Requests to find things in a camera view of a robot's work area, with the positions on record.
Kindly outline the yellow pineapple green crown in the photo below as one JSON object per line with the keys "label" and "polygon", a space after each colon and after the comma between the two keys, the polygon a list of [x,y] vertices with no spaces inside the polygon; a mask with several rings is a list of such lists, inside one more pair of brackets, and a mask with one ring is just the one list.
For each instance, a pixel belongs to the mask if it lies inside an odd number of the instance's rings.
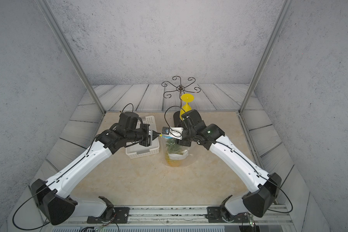
{"label": "yellow pineapple green crown", "polygon": [[165,142],[165,160],[171,167],[184,165],[185,159],[189,156],[189,150],[176,143],[176,139],[167,139]]}

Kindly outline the clear zip-top bag blue seal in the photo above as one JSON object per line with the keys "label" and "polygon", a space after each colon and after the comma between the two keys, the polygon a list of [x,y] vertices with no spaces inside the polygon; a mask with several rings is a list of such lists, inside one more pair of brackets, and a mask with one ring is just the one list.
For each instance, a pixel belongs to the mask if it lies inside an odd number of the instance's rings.
{"label": "clear zip-top bag blue seal", "polygon": [[161,136],[161,146],[163,151],[163,163],[169,167],[186,167],[196,161],[190,147],[181,146],[175,138]]}

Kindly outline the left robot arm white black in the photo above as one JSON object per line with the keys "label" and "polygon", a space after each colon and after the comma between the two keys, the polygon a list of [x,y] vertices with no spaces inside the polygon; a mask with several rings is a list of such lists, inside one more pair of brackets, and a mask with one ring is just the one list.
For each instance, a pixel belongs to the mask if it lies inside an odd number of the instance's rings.
{"label": "left robot arm white black", "polygon": [[72,190],[101,162],[120,148],[139,144],[151,145],[160,133],[143,123],[138,114],[125,112],[119,121],[95,137],[92,144],[61,171],[43,181],[31,185],[36,206],[52,225],[64,223],[71,217],[94,217],[102,222],[114,215],[113,204],[105,197],[96,200],[79,200],[71,197]]}

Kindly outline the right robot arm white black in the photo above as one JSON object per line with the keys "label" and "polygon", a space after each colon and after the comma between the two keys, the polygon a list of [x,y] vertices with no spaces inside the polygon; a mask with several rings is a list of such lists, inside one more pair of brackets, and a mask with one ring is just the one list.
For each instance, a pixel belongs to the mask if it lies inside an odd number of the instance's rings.
{"label": "right robot arm white black", "polygon": [[267,171],[252,162],[230,140],[217,125],[206,125],[197,110],[184,115],[174,113],[174,124],[182,128],[181,145],[195,142],[217,155],[243,181],[248,192],[243,196],[229,196],[220,205],[220,216],[232,222],[239,214],[246,212],[261,218],[277,198],[282,179],[277,173]]}

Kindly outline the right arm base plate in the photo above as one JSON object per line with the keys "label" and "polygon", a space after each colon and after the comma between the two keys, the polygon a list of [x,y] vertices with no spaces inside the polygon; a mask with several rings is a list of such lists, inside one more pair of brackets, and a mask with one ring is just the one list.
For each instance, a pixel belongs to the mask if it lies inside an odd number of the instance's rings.
{"label": "right arm base plate", "polygon": [[209,223],[246,223],[249,222],[247,213],[232,215],[225,207],[209,206],[205,218]]}

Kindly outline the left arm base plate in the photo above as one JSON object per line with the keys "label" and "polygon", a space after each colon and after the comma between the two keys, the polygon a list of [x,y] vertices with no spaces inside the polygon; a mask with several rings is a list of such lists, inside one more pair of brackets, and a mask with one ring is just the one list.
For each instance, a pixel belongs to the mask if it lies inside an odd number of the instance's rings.
{"label": "left arm base plate", "polygon": [[108,207],[101,216],[87,219],[88,224],[107,224],[110,221],[117,224],[128,223],[130,208],[129,207]]}

